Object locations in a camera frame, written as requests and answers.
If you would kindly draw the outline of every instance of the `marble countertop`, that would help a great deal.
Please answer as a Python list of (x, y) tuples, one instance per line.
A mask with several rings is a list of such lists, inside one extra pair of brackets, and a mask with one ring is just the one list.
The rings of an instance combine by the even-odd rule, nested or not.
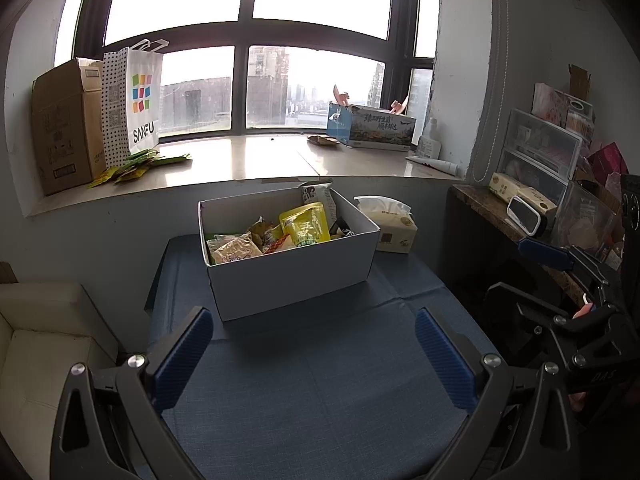
[(78, 186), (44, 197), (29, 216), (73, 204), (166, 187), (230, 180), (314, 179), (331, 176), (400, 176), (459, 180), (405, 159), (407, 152), (316, 146), (306, 135), (250, 135), (159, 145), (162, 156), (190, 153), (193, 160), (149, 170), (123, 184)]

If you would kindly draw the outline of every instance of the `sky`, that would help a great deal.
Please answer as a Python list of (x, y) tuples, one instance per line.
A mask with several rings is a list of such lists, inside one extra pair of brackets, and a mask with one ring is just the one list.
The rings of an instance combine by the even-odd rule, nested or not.
[[(81, 0), (67, 0), (63, 11), (56, 65), (71, 55), (73, 31)], [(113, 0), (106, 44), (153, 30), (192, 23), (233, 21), (240, 0)], [(439, 0), (420, 0), (417, 55), (433, 57)], [(386, 38), (390, 0), (255, 0), (254, 18), (277, 18), (322, 23)], [(289, 84), (318, 88), (329, 99), (334, 84), (353, 100), (366, 100), (376, 62), (369, 59), (288, 48)], [(231, 76), (232, 46), (166, 54), (162, 84)]]

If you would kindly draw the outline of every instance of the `sofa cushion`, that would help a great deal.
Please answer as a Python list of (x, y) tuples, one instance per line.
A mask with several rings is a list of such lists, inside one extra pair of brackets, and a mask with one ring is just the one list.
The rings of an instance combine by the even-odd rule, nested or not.
[(14, 330), (93, 337), (116, 359), (118, 342), (78, 283), (0, 284), (0, 316)]
[(113, 362), (90, 337), (16, 330), (0, 376), (0, 431), (33, 480), (49, 479), (53, 426), (69, 368)]
[(9, 326), (4, 317), (0, 316), (0, 372), (2, 371), (6, 352), (9, 349), (9, 343), (11, 342), (13, 333), (14, 329)]

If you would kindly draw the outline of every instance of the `desk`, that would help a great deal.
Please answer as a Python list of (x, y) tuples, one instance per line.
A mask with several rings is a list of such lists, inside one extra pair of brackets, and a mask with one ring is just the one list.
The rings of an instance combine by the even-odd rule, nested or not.
[(430, 306), (495, 352), (414, 254), (376, 252), (366, 282), (225, 323), (198, 235), (170, 240), (158, 274), (151, 343), (193, 305), (214, 316), (213, 340), (162, 414), (207, 479), (415, 478), (466, 417), (415, 338), (416, 311)]
[[(451, 186), (453, 195), (468, 205), (482, 218), (502, 232), (514, 243), (525, 237), (523, 231), (507, 216), (507, 205), (485, 187), (470, 186), (468, 184), (454, 184)], [(566, 273), (560, 270), (542, 266), (549, 276), (562, 288), (569, 298), (578, 306), (582, 306), (583, 290)]]

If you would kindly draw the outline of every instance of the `blue gripper pad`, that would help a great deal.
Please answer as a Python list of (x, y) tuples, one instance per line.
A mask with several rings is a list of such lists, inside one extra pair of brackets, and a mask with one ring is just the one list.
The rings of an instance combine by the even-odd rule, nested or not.
[(469, 415), (473, 413), (478, 404), (474, 374), (433, 316), (424, 308), (415, 317), (415, 336), (453, 405), (466, 410)]
[(531, 238), (523, 238), (518, 243), (520, 254), (529, 260), (557, 270), (572, 270), (574, 261), (564, 249), (552, 247)]
[(162, 413), (171, 409), (178, 402), (212, 336), (213, 318), (208, 310), (203, 309), (154, 376), (154, 396), (151, 404), (156, 412)]

